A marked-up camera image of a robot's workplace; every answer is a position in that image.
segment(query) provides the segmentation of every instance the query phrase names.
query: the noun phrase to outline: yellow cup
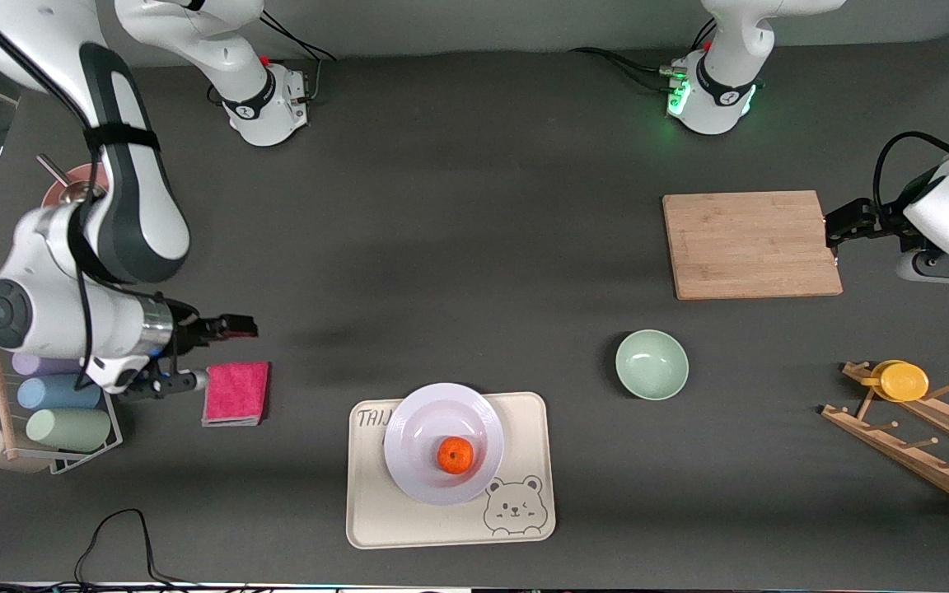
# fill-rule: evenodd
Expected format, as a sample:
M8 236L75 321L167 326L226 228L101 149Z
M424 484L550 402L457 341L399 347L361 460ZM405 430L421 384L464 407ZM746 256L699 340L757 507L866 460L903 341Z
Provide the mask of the yellow cup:
M928 393L929 378L920 367L901 360L878 364L867 378L859 379L873 393L890 402L915 401Z

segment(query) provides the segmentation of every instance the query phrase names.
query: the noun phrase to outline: bear face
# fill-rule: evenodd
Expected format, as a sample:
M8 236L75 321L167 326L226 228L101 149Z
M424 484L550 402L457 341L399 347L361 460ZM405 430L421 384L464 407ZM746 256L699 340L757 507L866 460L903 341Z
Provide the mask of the bear face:
M501 531L508 535L523 534L528 530L540 533L547 523L547 509L540 497L542 488L537 476L527 476L521 482L493 478L489 488L485 489L489 495L483 515L485 526L493 530L493 535Z

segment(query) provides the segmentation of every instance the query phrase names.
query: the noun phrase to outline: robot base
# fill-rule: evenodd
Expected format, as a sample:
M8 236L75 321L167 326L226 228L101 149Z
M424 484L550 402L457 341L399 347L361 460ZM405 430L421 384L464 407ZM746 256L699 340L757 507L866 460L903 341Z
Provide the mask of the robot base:
M229 114L229 124L250 145L271 147L285 142L295 130L308 121L306 79L302 72L291 71L283 65L271 63L266 68L276 78L273 98L255 119L242 119L223 106Z
M715 136L730 131L738 124L738 119L749 112L750 99L753 98L756 86L752 87L746 97L738 97L734 105L716 105L712 95L702 89L697 77L690 76L691 72L695 72L698 60L704 55L703 50L697 49L671 63L673 67L686 68L688 78L683 80L670 96L666 115L682 121L683 125L699 134Z

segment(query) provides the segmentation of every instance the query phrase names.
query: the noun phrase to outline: gray table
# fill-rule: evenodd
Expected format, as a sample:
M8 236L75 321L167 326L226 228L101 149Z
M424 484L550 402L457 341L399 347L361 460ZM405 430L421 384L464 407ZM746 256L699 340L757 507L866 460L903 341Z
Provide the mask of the gray table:
M261 328L188 363L271 360L270 416L214 431L199 395L146 402L124 447L84 468L0 472L0 579L68 577L97 521L135 506L161 569L200 581L949 591L949 497L814 413L858 397L844 360L903 357L949 381L949 286L900 281L895 241L878 240L844 247L842 296L680 303L660 207L867 195L890 136L949 139L949 39L780 49L764 75L747 120L698 138L592 56L347 60L325 68L309 128L256 149L195 68L137 72L193 230L161 288ZM0 263L49 183L40 151L83 159L76 125L29 94L0 161ZM900 147L886 191L938 158ZM647 327L693 363L667 402L610 375L618 335ZM549 539L347 544L349 410L437 381L543 395ZM136 523L111 525L87 576L143 579L142 554Z

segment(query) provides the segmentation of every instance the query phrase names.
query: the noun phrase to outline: red cloth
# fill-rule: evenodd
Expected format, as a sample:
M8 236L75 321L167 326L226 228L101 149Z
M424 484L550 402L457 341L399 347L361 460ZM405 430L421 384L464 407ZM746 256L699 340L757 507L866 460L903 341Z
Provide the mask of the red cloth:
M253 427L263 417L270 363L231 362L208 367L203 425Z

